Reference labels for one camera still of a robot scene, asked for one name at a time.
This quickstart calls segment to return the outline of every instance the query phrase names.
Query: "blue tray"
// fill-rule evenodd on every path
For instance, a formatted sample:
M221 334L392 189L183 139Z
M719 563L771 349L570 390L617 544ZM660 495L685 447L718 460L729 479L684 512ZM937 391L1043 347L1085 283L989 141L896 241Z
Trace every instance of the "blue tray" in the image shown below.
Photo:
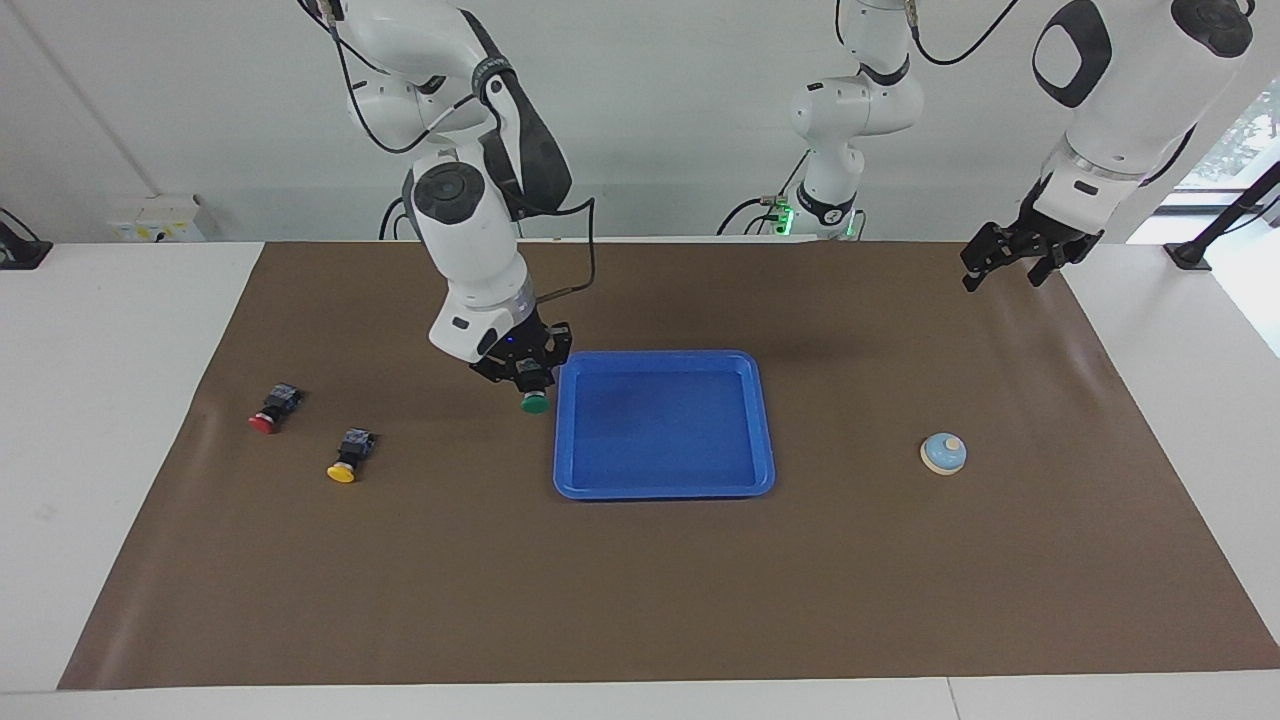
M577 352L559 383L554 475L564 497L754 497L773 487L760 372L745 352Z

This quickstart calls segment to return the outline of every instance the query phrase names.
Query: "red button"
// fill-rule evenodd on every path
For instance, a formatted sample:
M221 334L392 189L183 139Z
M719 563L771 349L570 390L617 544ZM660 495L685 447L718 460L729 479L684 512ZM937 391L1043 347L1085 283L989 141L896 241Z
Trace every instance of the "red button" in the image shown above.
M253 415L252 418L250 418L248 419L248 425L251 428L253 428L255 430L262 433L264 436L269 436L269 434L274 434L275 433L275 423L273 423L270 418L268 418L266 415L264 415L261 413L259 413L257 415Z

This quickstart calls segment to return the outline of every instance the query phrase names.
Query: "white table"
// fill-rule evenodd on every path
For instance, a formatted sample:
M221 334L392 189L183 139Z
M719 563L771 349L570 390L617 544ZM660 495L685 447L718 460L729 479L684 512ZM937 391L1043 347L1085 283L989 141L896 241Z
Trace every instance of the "white table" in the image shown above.
M260 251L67 245L0 274L0 719L1280 716L1280 671L54 693ZM1280 637L1280 360L1158 247L1101 246L1068 279Z

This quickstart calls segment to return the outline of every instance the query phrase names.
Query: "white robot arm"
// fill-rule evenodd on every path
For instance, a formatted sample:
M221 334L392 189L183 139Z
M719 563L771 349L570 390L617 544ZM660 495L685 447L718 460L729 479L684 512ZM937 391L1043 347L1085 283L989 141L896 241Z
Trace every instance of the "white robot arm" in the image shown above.
M787 197L792 232L833 237L852 222L861 181L858 137L888 135L916 123L924 92L910 76L910 32L902 0L852 0L837 24L859 61L852 77L823 78L796 92L791 124L809 142L804 179Z
M975 291L988 273L1039 258L1042 284L1080 263L1116 208L1188 136L1239 70L1253 29L1235 0L1071 0L1048 22L1033 65L1075 117L1007 228L988 223L961 252ZM1050 46L1074 47L1074 74L1051 81Z
M403 200L449 287L431 342L493 382L513 382L526 410L545 411L572 334L543 324L511 224L559 210L572 184L559 146L471 13L434 0L319 4L335 40L342 22L352 47L388 73L352 92L357 124L393 152L428 141ZM486 111L468 108L474 99ZM463 142L433 135L490 120Z

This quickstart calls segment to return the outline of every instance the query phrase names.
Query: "brown mat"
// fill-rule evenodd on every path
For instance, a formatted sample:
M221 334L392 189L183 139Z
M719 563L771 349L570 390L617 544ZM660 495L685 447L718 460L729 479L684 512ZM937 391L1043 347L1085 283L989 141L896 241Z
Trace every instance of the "brown mat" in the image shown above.
M957 250L602 247L548 319L580 350L753 354L778 480L582 505L554 419L428 343L420 246L269 246L60 687L1280 666L1066 284L969 296ZM526 247L544 288L582 252ZM310 398L257 436L279 380ZM349 425L383 439L339 486ZM938 430L956 478L920 462Z

